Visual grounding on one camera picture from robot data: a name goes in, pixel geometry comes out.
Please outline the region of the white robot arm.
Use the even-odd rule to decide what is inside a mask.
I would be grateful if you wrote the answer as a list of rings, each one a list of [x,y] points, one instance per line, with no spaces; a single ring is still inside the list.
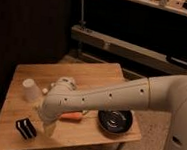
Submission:
[[[164,150],[187,150],[187,75],[140,78],[84,91],[54,86],[39,106],[39,117],[50,124],[62,113],[91,109],[168,111]]]

